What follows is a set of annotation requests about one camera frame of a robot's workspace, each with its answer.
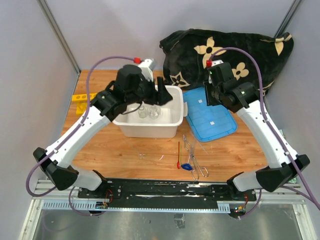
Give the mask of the glass flask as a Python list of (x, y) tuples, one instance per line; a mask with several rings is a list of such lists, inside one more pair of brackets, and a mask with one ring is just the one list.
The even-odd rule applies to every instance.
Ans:
[(156, 105), (152, 105), (149, 108), (149, 117), (153, 120), (157, 119), (161, 114), (161, 109), (156, 106)]

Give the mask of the white plastic bin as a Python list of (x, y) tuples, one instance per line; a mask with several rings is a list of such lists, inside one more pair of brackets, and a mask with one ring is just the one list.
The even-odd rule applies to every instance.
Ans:
[(134, 103), (127, 107), (131, 113), (120, 114), (113, 123), (120, 128), (126, 137), (130, 138), (173, 138), (178, 127), (182, 124), (183, 118), (188, 114), (187, 104), (183, 100), (183, 92), (177, 86), (167, 86), (167, 91), (172, 95), (173, 100), (160, 108), (160, 115), (157, 119), (149, 116), (149, 104), (143, 103), (147, 110), (147, 117), (140, 118), (138, 115), (139, 104)]

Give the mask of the small glass bottle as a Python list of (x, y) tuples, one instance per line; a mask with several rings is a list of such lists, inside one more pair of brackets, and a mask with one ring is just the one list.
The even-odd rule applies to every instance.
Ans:
[(147, 117), (148, 115), (148, 112), (147, 112), (147, 109), (144, 105), (141, 105), (138, 109), (138, 116), (141, 118), (141, 119), (144, 119)]

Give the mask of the red spatula spoon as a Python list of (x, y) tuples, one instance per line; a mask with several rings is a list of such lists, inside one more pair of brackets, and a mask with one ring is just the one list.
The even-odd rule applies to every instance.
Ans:
[(178, 153), (177, 153), (177, 163), (176, 166), (178, 169), (181, 168), (181, 144), (178, 142)]

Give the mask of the yellow test tube rack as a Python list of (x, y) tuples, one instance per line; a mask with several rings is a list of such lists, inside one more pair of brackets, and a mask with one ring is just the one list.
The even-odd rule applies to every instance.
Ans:
[(87, 94), (74, 94), (71, 102), (76, 104), (76, 115), (81, 116), (87, 109)]

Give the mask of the metal crucible tongs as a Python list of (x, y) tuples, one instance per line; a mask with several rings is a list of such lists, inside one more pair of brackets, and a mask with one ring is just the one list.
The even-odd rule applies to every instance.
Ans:
[[(184, 149), (188, 153), (188, 150), (190, 148), (191, 143), (187, 140), (187, 137), (185, 135), (183, 135), (182, 138), (183, 138)], [(200, 175), (202, 175), (205, 178), (209, 177), (209, 171), (207, 170), (207, 168), (205, 166), (200, 166), (197, 158), (195, 157), (195, 152), (194, 152), (194, 157), (192, 159), (192, 163), (190, 165), (193, 167), (193, 170), (191, 170), (189, 172), (191, 173), (191, 176), (194, 181), (198, 181), (200, 178)]]

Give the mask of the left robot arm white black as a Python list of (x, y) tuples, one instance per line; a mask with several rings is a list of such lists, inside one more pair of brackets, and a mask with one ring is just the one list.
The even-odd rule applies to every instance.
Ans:
[(33, 157), (56, 189), (63, 191), (77, 186), (101, 198), (107, 193), (103, 176), (94, 170), (72, 167), (75, 156), (118, 115), (128, 114), (129, 105), (145, 103), (163, 106), (172, 100), (163, 77), (158, 76), (154, 80), (147, 66), (124, 65), (118, 70), (116, 79), (87, 104), (85, 113), (78, 121), (52, 145), (38, 147)]

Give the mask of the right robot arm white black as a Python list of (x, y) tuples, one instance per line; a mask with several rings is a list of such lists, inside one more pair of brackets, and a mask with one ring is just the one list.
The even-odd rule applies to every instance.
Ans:
[(237, 114), (267, 160), (262, 169), (241, 172), (228, 179), (227, 196), (238, 200), (248, 190), (273, 192), (296, 177), (298, 170), (310, 164), (310, 159), (305, 154), (299, 155), (281, 135), (266, 108), (261, 106), (257, 88), (250, 82), (238, 84), (228, 62), (209, 60), (206, 66), (209, 77), (203, 84), (207, 105), (221, 104)]

